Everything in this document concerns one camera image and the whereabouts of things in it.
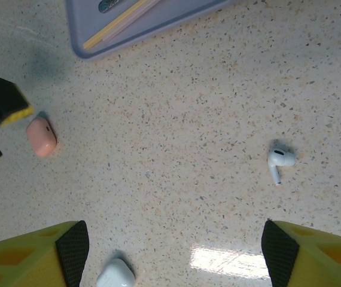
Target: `terrazzo floor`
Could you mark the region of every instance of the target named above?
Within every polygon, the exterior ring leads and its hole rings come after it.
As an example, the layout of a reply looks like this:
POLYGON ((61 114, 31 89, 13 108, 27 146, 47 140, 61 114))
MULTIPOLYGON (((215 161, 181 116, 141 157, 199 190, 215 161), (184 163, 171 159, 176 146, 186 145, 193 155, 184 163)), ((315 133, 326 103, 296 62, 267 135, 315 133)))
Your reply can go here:
POLYGON ((0 129, 0 240, 85 220, 82 286, 117 255, 137 286, 271 286, 268 218, 341 235, 341 1, 245 1, 82 62, 64 1, 0 0, 0 77, 59 142, 0 129))

